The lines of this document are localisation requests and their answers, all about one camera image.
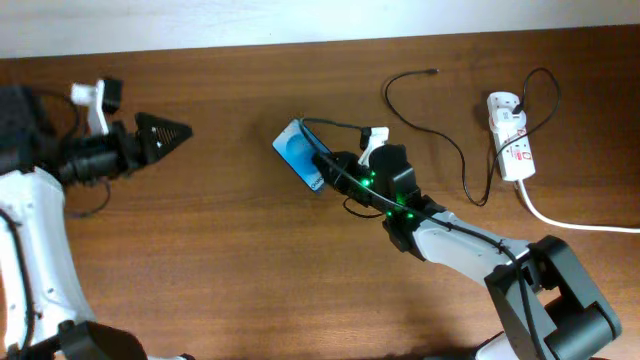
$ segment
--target white power strip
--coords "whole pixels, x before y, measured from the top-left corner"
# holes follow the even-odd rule
[[[521,111],[519,114],[513,114],[513,110],[519,103],[520,99],[518,96],[508,92],[495,92],[489,95],[487,99],[487,106],[489,107],[489,127],[493,132],[496,151],[500,151],[509,141],[527,133],[527,129],[525,128],[527,115],[524,111]],[[569,224],[552,220],[542,215],[533,206],[533,203],[531,203],[531,199],[529,199],[523,182],[524,179],[536,173],[536,168],[533,165],[531,146],[529,145],[529,138],[527,136],[515,141],[513,144],[509,144],[507,148],[499,154],[498,160],[500,161],[502,179],[516,182],[516,189],[527,205],[527,208],[539,220],[550,225],[574,230],[640,234],[640,229],[635,228]]]
[[[519,103],[518,96],[508,92],[494,92],[487,98],[489,127],[493,132],[496,151],[500,151],[509,141],[527,133],[527,114],[524,111],[513,114]],[[526,179],[536,173],[529,138],[526,136],[502,150],[498,161],[502,179],[505,181]]]

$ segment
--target wooden surface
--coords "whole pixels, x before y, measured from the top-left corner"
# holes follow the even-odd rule
[[[460,144],[479,197],[491,146],[488,93],[520,93],[529,70],[551,68],[564,98],[531,138],[534,204],[555,219],[637,226],[638,39],[639,27],[616,27],[11,60],[0,62],[0,81],[66,91],[108,74],[125,81],[117,118],[130,129],[138,111],[193,127],[175,153],[114,182],[105,211],[67,221],[98,319],[132,331],[150,353],[381,358],[473,346],[501,330],[485,289],[399,253],[378,220],[354,218],[336,193],[316,196],[303,185],[271,142],[305,114],[389,126],[423,191],[472,224],[566,240],[622,319],[624,334],[601,355],[630,359],[640,353],[640,238],[547,226],[497,175],[488,205],[471,205],[455,150],[401,124],[380,86],[400,71],[441,69],[398,82],[392,97],[409,119]],[[553,91],[540,77],[530,92],[533,124]],[[332,149],[357,150],[356,134],[317,130]],[[101,195],[71,189],[68,206]]]

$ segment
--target black cable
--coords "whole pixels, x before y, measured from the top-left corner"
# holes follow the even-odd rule
[[[27,323],[27,333],[24,338],[24,342],[20,347],[23,350],[29,346],[31,340],[33,340],[33,332],[35,330],[35,309],[33,305],[33,294],[31,293],[31,283],[29,281],[29,272],[27,271],[27,262],[24,257],[24,251],[22,250],[22,243],[20,243],[20,234],[18,233],[18,224],[11,219],[11,216],[6,211],[0,209],[0,217],[7,223],[9,232],[13,237],[13,242],[16,247],[16,255],[18,257],[18,267],[20,268],[20,277],[22,278],[22,287],[24,288],[25,298],[25,322]]]
[[[73,219],[84,219],[99,213],[100,211],[102,211],[102,209],[107,207],[107,204],[109,204],[109,201],[111,200],[111,184],[107,180],[98,180],[98,182],[104,185],[104,189],[106,191],[106,196],[104,201],[102,201],[100,205],[96,206],[91,210],[82,211],[82,212],[65,211],[65,215]]]
[[[556,104],[554,105],[553,110],[551,110],[551,113],[549,113],[549,115],[547,115],[547,117],[543,121],[541,121],[538,125],[534,126],[531,129],[531,131],[527,132],[524,135],[518,136],[517,138],[515,138],[513,140],[510,140],[509,142],[504,144],[500,148],[500,150],[498,150],[496,152],[496,155],[495,155],[495,157],[493,159],[493,162],[491,163],[491,167],[489,168],[489,172],[487,173],[487,181],[486,181],[486,187],[484,189],[484,195],[482,196],[482,198],[480,198],[480,200],[475,200],[475,199],[473,199],[473,197],[469,193],[469,188],[467,186],[467,165],[466,165],[466,161],[465,161],[465,158],[464,158],[464,154],[462,153],[462,150],[460,149],[458,144],[456,144],[456,142],[453,141],[453,139],[451,139],[450,137],[448,137],[444,133],[441,133],[439,131],[435,131],[435,130],[432,130],[432,129],[429,129],[429,128],[426,128],[426,127],[418,126],[418,125],[413,124],[412,122],[408,121],[402,115],[400,115],[398,110],[396,110],[396,108],[391,103],[391,100],[389,99],[389,87],[396,80],[401,79],[401,78],[403,78],[405,76],[418,75],[418,74],[436,75],[439,72],[440,72],[440,70],[438,70],[438,69],[425,69],[425,70],[407,71],[407,72],[403,72],[403,73],[400,73],[400,74],[394,76],[383,87],[383,98],[384,98],[385,104],[387,105],[389,110],[391,110],[391,112],[394,115],[396,115],[398,117],[398,119],[400,119],[400,121],[404,122],[408,126],[414,128],[416,130],[419,130],[419,131],[423,131],[423,132],[426,132],[426,133],[438,135],[438,136],[444,138],[445,140],[447,140],[451,145],[453,145],[453,147],[456,148],[456,150],[458,151],[458,154],[460,155],[460,161],[462,162],[462,188],[464,189],[464,192],[467,195],[467,198],[469,199],[469,201],[472,204],[474,204],[476,206],[485,206],[487,204],[487,201],[489,201],[489,193],[491,192],[491,181],[493,179],[493,173],[495,172],[496,163],[498,162],[498,158],[500,156],[500,153],[502,153],[502,151],[504,149],[506,149],[509,145],[513,144],[514,142],[522,139],[525,136],[532,135],[538,129],[540,129],[544,124],[546,124],[549,120],[551,120],[551,118],[558,111],[558,107],[560,106],[560,99],[562,98],[562,92],[560,90],[560,84],[558,83],[558,80],[555,78],[553,73],[549,69],[544,68],[544,67],[539,67],[539,68],[533,69],[527,75],[527,77],[524,80],[524,85],[523,85],[522,102],[519,105],[516,106],[516,108],[513,110],[513,113],[514,114],[519,114],[524,109],[524,104],[525,104],[526,95],[527,95],[527,86],[529,85],[529,79],[531,78],[531,76],[533,76],[537,72],[546,73],[549,76],[549,78],[551,79],[551,81],[553,82],[553,85],[555,86],[556,92],[557,92]]]
[[[73,111],[73,126],[64,134],[64,136],[60,140],[62,144],[68,143],[73,138],[73,135],[78,131],[78,129],[80,129],[80,111],[78,110],[78,107],[76,106],[76,104],[74,104],[71,98],[69,98],[68,96],[56,91],[46,90],[46,89],[37,89],[37,88],[31,88],[31,91],[36,95],[49,96],[52,98],[62,100],[65,104],[69,106],[71,111]]]
[[[428,220],[431,221],[437,225],[440,225],[442,227],[447,228],[449,231],[451,230],[456,230],[462,233],[465,233],[467,235],[471,235],[473,237],[476,237],[482,241],[485,241],[487,243],[489,243],[490,245],[496,247],[498,250],[502,251],[513,263],[514,267],[515,267],[515,271],[516,271],[516,277],[518,278],[518,285],[520,288],[520,296],[522,297],[522,306],[524,308],[524,313],[525,313],[525,317],[527,320],[527,327],[529,328],[530,334],[531,334],[531,340],[533,341],[533,345],[535,347],[535,351],[536,354],[539,358],[543,358],[544,352],[542,350],[542,345],[540,344],[540,340],[538,339],[538,333],[537,330],[535,328],[535,323],[533,320],[533,314],[531,312],[531,304],[529,303],[529,297],[527,295],[527,290],[526,290],[526,280],[524,278],[524,274],[522,273],[522,269],[520,269],[520,266],[518,265],[518,259],[516,258],[516,256],[508,249],[506,248],[504,245],[501,245],[500,243],[498,243],[497,241],[491,239],[490,237],[481,234],[479,232],[473,231],[471,229],[467,229],[455,224],[452,224],[450,222],[445,222],[442,220],[438,220],[435,219],[431,216],[428,216],[420,211],[417,211],[415,209],[412,209],[406,205],[402,205],[398,202],[395,202],[391,199],[386,198],[383,195],[378,194],[377,192],[369,189],[368,187],[366,187],[365,185],[361,184],[356,178],[354,178],[353,176],[351,176],[351,174],[349,174],[348,172],[346,172],[344,169],[342,169],[338,164],[336,164],[329,156],[327,156],[327,154],[325,154],[320,147],[318,147],[318,145],[316,145],[312,140],[311,137],[309,136],[309,134],[307,133],[309,130],[305,127],[304,125],[305,119],[302,118],[299,121],[299,126],[300,126],[300,132],[302,132],[302,135],[305,137],[305,139],[307,139],[307,141],[309,142],[309,144],[311,145],[311,147],[314,148],[314,150],[316,151],[316,153],[320,156],[320,158],[327,163],[327,165],[329,165],[330,167],[332,167],[335,171],[337,171],[338,173],[340,173],[341,176],[345,177],[346,179],[348,179],[349,181],[351,181],[351,183],[355,184],[356,186],[358,186],[359,188],[361,188],[362,190],[364,190],[365,192],[371,194],[372,196],[376,197],[377,199],[381,200],[382,202],[388,204],[391,208],[396,208],[396,209],[400,209],[403,211],[406,211],[407,213],[411,213],[414,215],[414,217],[417,217],[418,219],[422,219],[422,220]]]
[[[379,213],[379,214],[371,214],[371,215],[367,215],[367,214],[360,214],[359,212],[356,212],[355,210],[352,210],[352,209],[350,209],[350,208],[347,206],[347,202],[348,202],[349,200],[353,200],[353,199],[352,199],[352,198],[350,198],[350,197],[347,197],[346,199],[344,199],[344,201],[342,202],[342,207],[343,207],[345,210],[347,210],[347,212],[348,212],[349,214],[351,214],[351,215],[353,215],[353,216],[357,216],[357,217],[359,217],[359,218],[361,218],[361,219],[375,219],[375,218],[377,218],[377,217],[380,217],[380,216],[384,215],[383,213]]]
[[[319,119],[319,118],[303,118],[303,119],[306,122],[312,122],[312,123],[316,123],[316,124],[333,125],[333,126],[337,126],[337,127],[341,127],[341,128],[355,129],[355,130],[360,130],[360,131],[362,131],[364,129],[363,126],[351,125],[351,124],[343,124],[343,123],[339,123],[339,122],[335,122],[335,121],[327,120],[327,119]]]

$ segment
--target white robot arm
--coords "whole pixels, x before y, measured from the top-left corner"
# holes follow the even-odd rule
[[[191,136],[186,125],[143,113],[136,134],[107,125],[104,112],[117,110],[120,91],[116,80],[74,86],[74,100],[90,108],[92,136],[58,141],[36,93],[0,87],[0,268],[11,360],[59,351],[69,360],[147,359],[133,335],[95,322],[64,226],[64,186],[131,174]]]
[[[330,122],[299,121],[325,184],[385,214],[382,225],[400,251],[446,265],[489,291],[504,332],[459,359],[589,359],[621,334],[617,315],[564,241],[513,240],[460,221],[421,194],[404,146],[386,144],[386,128],[360,128],[359,158],[319,151],[305,121]],[[536,294],[554,288],[560,296],[543,306]]]

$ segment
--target blue card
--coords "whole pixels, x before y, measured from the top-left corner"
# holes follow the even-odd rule
[[[307,134],[325,153],[330,153],[324,144],[316,138],[311,131]],[[315,192],[320,192],[324,187],[324,179],[311,162],[311,158],[316,153],[315,149],[309,144],[307,139],[300,131],[300,121],[294,119],[289,125],[278,135],[273,141],[273,148],[278,154],[291,166],[293,171],[300,176],[309,188]]]

